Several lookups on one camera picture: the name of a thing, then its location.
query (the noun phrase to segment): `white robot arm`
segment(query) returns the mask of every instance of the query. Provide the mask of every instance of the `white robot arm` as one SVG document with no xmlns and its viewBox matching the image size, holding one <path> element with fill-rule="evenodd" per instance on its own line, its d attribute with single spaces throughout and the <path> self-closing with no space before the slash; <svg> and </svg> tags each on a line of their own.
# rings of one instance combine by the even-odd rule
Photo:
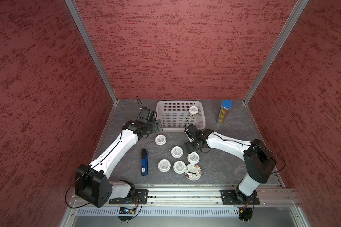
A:
<svg viewBox="0 0 341 227">
<path fill-rule="evenodd" d="M 157 112 L 141 108 L 136 120 L 128 121 L 115 141 L 89 165 L 76 170 L 74 193 L 87 202 L 102 207 L 109 199 L 127 197 L 131 186 L 127 182 L 109 182 L 111 172 L 124 154 L 145 135 L 162 131 Z"/>
<path fill-rule="evenodd" d="M 252 142 L 242 141 L 221 135 L 211 129 L 201 132 L 194 125 L 189 125 L 184 133 L 189 139 L 189 142 L 184 144 L 188 152 L 195 152 L 202 148 L 215 148 L 245 161 L 247 173 L 232 195 L 240 204 L 245 204 L 255 189 L 267 182 L 277 163 L 272 153 L 258 139 Z"/>
</svg>

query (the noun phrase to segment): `blue lid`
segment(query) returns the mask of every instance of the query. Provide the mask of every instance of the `blue lid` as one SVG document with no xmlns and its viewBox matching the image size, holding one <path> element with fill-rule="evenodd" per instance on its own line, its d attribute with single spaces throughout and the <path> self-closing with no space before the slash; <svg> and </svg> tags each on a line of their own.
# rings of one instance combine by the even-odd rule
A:
<svg viewBox="0 0 341 227">
<path fill-rule="evenodd" d="M 232 107 L 232 102 L 230 100 L 225 99 L 224 101 L 222 101 L 222 106 L 225 108 L 230 108 Z"/>
</svg>

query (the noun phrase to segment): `white cup lid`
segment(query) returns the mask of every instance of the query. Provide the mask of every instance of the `white cup lid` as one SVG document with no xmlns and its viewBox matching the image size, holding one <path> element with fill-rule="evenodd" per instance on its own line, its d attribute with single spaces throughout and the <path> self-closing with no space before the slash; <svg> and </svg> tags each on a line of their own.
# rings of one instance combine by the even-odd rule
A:
<svg viewBox="0 0 341 227">
<path fill-rule="evenodd" d="M 200 161 L 200 156 L 196 152 L 192 152 L 187 156 L 187 160 L 191 164 L 197 164 Z"/>
<path fill-rule="evenodd" d="M 186 166 L 186 171 L 184 173 L 190 180 L 198 180 L 202 174 L 200 166 L 192 163 Z"/>
<path fill-rule="evenodd" d="M 196 114 L 198 113 L 198 108 L 195 106 L 191 106 L 188 111 L 190 114 Z"/>
<path fill-rule="evenodd" d="M 186 164 L 182 161 L 176 161 L 173 165 L 173 170 L 177 174 L 182 174 L 186 171 Z"/>
<path fill-rule="evenodd" d="M 158 169 L 165 173 L 171 169 L 171 163 L 167 159 L 162 159 L 158 163 Z"/>
<path fill-rule="evenodd" d="M 164 135 L 157 135 L 155 138 L 155 143 L 159 146 L 162 146 L 167 141 Z"/>
<path fill-rule="evenodd" d="M 181 147 L 175 146 L 172 148 L 171 153 L 174 158 L 180 158 L 183 155 L 183 149 Z"/>
</svg>

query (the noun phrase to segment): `marble-patterned surface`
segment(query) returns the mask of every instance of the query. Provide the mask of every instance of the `marble-patterned surface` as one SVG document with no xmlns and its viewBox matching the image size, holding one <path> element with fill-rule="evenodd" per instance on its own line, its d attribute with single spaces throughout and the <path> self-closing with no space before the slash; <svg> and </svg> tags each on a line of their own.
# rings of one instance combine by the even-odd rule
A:
<svg viewBox="0 0 341 227">
<path fill-rule="evenodd" d="M 155 110 L 157 102 L 161 100 L 142 100 L 143 106 Z M 220 134 L 232 138 L 253 140 L 257 137 L 255 129 L 246 112 L 245 106 L 241 100 L 233 100 L 232 109 L 229 111 L 225 122 L 217 124 L 215 117 L 221 105 L 221 100 L 198 100 L 202 103 L 206 128 L 213 129 Z M 114 115 L 111 128 L 104 143 L 105 150 L 119 135 L 120 129 L 124 123 L 131 119 L 136 119 L 139 114 L 139 106 L 135 99 L 120 99 Z M 167 138 L 166 144 L 159 147 L 155 144 L 155 137 L 164 134 Z M 176 174 L 173 171 L 173 164 L 177 159 L 171 155 L 171 149 L 174 146 L 180 146 L 184 149 L 184 143 L 188 139 L 184 133 L 155 133 L 149 135 L 146 139 L 140 139 L 120 160 L 112 172 L 110 180 L 127 180 L 133 184 L 238 184 L 246 174 L 244 162 L 226 152 L 217 149 L 211 149 L 207 154 L 198 151 L 200 155 L 199 165 L 202 170 L 202 176 L 197 181 L 187 179 L 184 174 Z M 148 175 L 140 174 L 141 168 L 141 149 L 145 148 L 149 152 Z M 168 159 L 172 168 L 166 173 L 158 169 L 158 162 L 162 159 Z M 188 164 L 186 151 L 179 159 Z M 271 176 L 267 184 L 279 184 L 276 176 Z"/>
</svg>

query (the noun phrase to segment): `perforated basket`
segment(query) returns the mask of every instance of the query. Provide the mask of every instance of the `perforated basket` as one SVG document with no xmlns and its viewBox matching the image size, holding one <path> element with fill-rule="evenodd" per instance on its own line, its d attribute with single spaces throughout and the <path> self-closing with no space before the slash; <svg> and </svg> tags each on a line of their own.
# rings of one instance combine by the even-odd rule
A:
<svg viewBox="0 0 341 227">
<path fill-rule="evenodd" d="M 198 113 L 190 116 L 188 109 L 191 106 L 198 108 Z M 205 114 L 202 104 L 198 101 L 160 101 L 157 103 L 157 119 L 162 122 L 163 132 L 180 133 L 184 131 L 184 118 L 198 129 L 206 127 Z"/>
</svg>

